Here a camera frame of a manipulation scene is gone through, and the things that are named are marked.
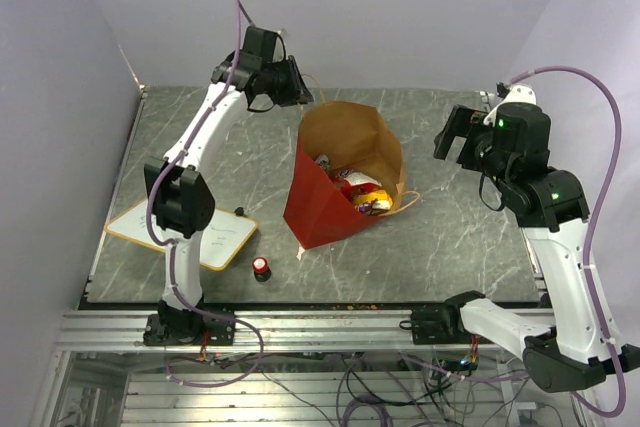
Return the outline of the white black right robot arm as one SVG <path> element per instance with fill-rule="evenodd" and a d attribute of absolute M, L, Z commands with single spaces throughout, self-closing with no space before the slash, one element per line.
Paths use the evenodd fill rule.
<path fill-rule="evenodd" d="M 494 115 L 457 105 L 434 140 L 434 156 L 446 158 L 453 140 L 465 143 L 457 162 L 480 173 L 501 194 L 500 209 L 516 218 L 530 256 L 544 279 L 554 311 L 552 325 L 528 321 L 477 291 L 446 300 L 442 334 L 459 343 L 472 334 L 519 358 L 534 383 L 548 393 L 586 390 L 617 367 L 639 366 L 639 349 L 615 346 L 600 327 L 588 289 L 598 281 L 583 259 L 589 208 L 577 177 L 548 164 L 551 120 L 534 104 L 503 103 Z"/>

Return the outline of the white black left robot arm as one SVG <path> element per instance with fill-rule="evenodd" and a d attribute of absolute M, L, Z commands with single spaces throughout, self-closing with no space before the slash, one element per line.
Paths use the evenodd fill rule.
<path fill-rule="evenodd" d="M 165 251 L 158 316 L 178 342 L 192 344 L 204 330 L 200 247 L 215 211 L 204 168 L 243 118 L 313 100 L 282 34 L 250 25 L 214 69 L 204 101 L 179 140 L 145 163 L 146 229 Z"/>

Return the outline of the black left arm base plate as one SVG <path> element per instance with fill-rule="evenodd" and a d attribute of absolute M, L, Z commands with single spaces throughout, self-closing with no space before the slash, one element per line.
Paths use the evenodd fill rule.
<path fill-rule="evenodd" d="M 143 344 L 150 347 L 189 346 L 206 343 L 230 346 L 235 336 L 232 322 L 210 319 L 192 311 L 155 313 L 148 317 Z"/>

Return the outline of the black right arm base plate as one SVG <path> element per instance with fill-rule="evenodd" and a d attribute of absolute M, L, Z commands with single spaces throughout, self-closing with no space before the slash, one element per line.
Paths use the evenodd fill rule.
<path fill-rule="evenodd" d="M 411 334 L 414 345 L 459 344 L 465 334 L 459 327 L 458 310 L 445 304 L 415 309 L 399 328 Z"/>

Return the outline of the red paper bag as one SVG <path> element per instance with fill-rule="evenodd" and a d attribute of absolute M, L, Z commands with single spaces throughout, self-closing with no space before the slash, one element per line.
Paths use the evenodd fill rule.
<path fill-rule="evenodd" d="M 315 163 L 326 155 L 331 170 Z M 393 198 L 390 211 L 359 213 L 329 176 L 344 169 L 362 172 Z M 344 240 L 390 218 L 420 199 L 406 186 L 402 146 L 377 108 L 349 101 L 324 101 L 310 108 L 298 128 L 293 179 L 283 218 L 306 250 Z"/>

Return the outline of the red candy assortment bag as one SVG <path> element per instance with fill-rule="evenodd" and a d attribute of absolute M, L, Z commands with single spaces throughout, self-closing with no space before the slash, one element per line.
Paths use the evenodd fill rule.
<path fill-rule="evenodd" d="M 353 169 L 334 172 L 329 178 L 334 187 L 349 201 L 382 189 L 379 181 Z"/>

